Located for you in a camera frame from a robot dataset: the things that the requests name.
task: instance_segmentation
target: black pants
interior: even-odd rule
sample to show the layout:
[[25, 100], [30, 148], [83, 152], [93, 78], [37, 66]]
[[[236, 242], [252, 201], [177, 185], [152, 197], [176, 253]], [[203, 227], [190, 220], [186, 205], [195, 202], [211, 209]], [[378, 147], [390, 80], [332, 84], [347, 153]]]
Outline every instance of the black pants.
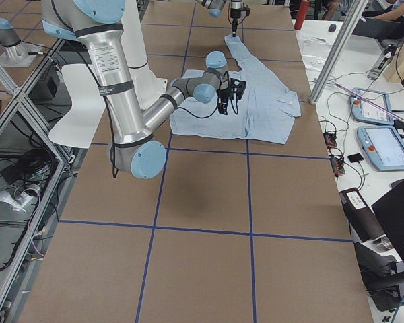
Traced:
[[[376, 17], [378, 15], [382, 15], [384, 13], [388, 13], [392, 11], [392, 6], [387, 8], [384, 11], [367, 11], [362, 14], [363, 17]], [[398, 19], [393, 20], [394, 22], [399, 22], [400, 25], [395, 28], [390, 34], [388, 39], [400, 39], [404, 37], [404, 17], [400, 17]]]

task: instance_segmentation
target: red cylinder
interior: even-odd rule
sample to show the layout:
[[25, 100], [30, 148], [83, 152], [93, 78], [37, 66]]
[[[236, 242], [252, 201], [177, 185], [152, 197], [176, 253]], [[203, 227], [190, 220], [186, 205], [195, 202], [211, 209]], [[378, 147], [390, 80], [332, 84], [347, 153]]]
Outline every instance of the red cylinder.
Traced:
[[307, 16], [308, 8], [310, 7], [310, 0], [302, 0], [299, 6], [298, 17], [295, 21], [295, 30], [300, 30], [304, 19]]

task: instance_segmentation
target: light blue towel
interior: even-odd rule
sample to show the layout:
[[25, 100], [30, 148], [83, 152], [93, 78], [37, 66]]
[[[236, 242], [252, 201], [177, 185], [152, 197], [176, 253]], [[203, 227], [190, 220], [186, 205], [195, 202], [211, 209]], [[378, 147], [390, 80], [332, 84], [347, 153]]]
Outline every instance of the light blue towel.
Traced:
[[[300, 116], [299, 99], [260, 60], [252, 56], [239, 37], [226, 36], [232, 56], [241, 67], [230, 77], [247, 82], [246, 91], [238, 102], [239, 114], [228, 106], [228, 115], [215, 113], [208, 119], [198, 119], [178, 109], [170, 117], [170, 127], [176, 135], [198, 135], [223, 139], [257, 139], [284, 144]], [[184, 77], [200, 77], [203, 71], [188, 70]], [[187, 98], [181, 106], [197, 116], [211, 114], [217, 97], [208, 104]]]

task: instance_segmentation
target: blue and white device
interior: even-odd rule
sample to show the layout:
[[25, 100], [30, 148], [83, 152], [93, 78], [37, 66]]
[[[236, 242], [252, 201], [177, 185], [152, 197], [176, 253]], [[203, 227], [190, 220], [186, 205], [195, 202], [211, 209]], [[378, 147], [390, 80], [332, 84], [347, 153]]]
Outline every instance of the blue and white device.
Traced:
[[404, 170], [404, 142], [394, 127], [358, 127], [358, 139], [377, 170]]
[[[389, 112], [392, 111], [391, 103], [389, 102], [389, 95], [385, 92], [360, 89], [355, 87], [353, 91], [365, 99], [373, 101], [375, 104], [382, 106]], [[351, 113], [356, 121], [371, 123], [371, 124], [383, 124], [387, 126], [393, 125], [393, 118], [388, 114], [376, 109], [371, 104], [361, 101], [357, 98], [350, 98]]]

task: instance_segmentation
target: person's arm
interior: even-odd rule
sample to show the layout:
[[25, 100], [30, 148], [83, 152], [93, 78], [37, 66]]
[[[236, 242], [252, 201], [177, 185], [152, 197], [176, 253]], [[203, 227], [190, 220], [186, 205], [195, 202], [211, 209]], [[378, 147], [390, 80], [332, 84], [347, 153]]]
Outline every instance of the person's arm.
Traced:
[[339, 0], [331, 1], [328, 4], [328, 11], [325, 12], [325, 14], [322, 17], [322, 20], [331, 20], [332, 17], [335, 15], [335, 12], [337, 12], [338, 7], [339, 7]]
[[404, 15], [404, 3], [400, 5], [398, 8], [391, 12], [384, 13], [382, 15], [378, 15], [374, 18], [376, 19], [382, 19], [382, 20], [395, 20], [400, 18], [402, 15]]

